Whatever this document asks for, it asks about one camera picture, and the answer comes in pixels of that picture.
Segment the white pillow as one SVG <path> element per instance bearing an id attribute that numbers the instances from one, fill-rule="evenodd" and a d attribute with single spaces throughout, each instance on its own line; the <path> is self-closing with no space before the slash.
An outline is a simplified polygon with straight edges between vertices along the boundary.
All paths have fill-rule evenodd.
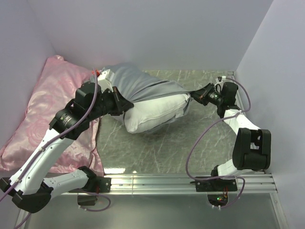
<path id="1" fill-rule="evenodd" d="M 190 101 L 189 94 L 176 94 L 136 102 L 124 115 L 126 130 L 132 134 L 142 133 L 175 121 L 186 115 Z"/>

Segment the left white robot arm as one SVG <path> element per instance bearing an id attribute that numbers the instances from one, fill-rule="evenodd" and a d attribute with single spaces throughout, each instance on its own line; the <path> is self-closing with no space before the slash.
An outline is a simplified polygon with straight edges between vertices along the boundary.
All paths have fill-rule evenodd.
<path id="1" fill-rule="evenodd" d="M 29 213 L 42 210 L 51 199 L 72 190 L 94 193 L 98 189 L 98 177 L 87 166 L 58 177 L 46 175 L 62 153 L 89 129 L 92 121 L 104 115 L 122 115 L 133 106 L 117 87 L 102 91 L 97 83 L 82 84 L 75 97 L 56 113 L 25 164 L 13 176 L 1 178 L 1 190 L 12 197 L 18 208 Z"/>

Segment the grey pillowcase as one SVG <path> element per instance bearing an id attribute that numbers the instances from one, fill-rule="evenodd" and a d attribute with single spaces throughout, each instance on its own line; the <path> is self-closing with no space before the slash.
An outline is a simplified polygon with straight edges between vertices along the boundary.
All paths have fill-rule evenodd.
<path id="1" fill-rule="evenodd" d="M 116 86 L 121 95 L 133 104 L 136 102 L 147 101 L 176 94 L 189 94 L 191 97 L 191 92 L 183 88 L 177 81 L 164 80 L 155 76 L 151 76 L 132 64 L 120 63 L 117 65 L 106 66 L 102 70 L 107 69 L 110 69 L 114 73 L 114 76 L 111 80 L 112 86 Z M 124 124 L 124 115 L 125 113 L 115 117 L 115 119 Z M 162 125 L 146 132 L 152 132 L 160 128 Z"/>

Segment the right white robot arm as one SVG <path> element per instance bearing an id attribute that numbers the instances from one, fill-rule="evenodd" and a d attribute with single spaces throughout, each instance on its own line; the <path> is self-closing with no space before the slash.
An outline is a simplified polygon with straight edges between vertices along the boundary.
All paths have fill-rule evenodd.
<path id="1" fill-rule="evenodd" d="M 223 83 L 220 91 L 213 83 L 192 91 L 191 97 L 202 105 L 209 103 L 217 107 L 217 114 L 220 119 L 209 125 L 195 141 L 196 144 L 220 122 L 226 123 L 236 134 L 236 140 L 232 153 L 232 159 L 218 165 L 208 177 L 194 177 L 190 175 L 189 164 L 185 164 L 186 174 L 197 182 L 210 180 L 214 190 L 222 190 L 227 179 L 241 179 L 243 172 L 260 171 L 269 168 L 271 163 L 271 132 L 254 125 L 245 113 L 245 110 L 236 105 L 236 94 L 239 88 L 244 89 L 239 82 L 229 79 Z"/>

